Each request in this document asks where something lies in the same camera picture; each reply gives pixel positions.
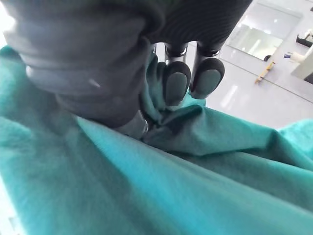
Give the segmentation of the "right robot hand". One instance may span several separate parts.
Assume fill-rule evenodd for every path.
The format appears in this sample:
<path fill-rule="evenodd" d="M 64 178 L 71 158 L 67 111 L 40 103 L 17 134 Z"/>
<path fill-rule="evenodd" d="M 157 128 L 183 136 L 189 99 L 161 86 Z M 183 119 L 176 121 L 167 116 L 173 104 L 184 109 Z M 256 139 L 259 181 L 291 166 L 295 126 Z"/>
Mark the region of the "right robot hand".
<path fill-rule="evenodd" d="M 4 0 L 3 34 L 28 78 L 68 111 L 135 139 L 153 44 L 218 51 L 248 0 Z"/>

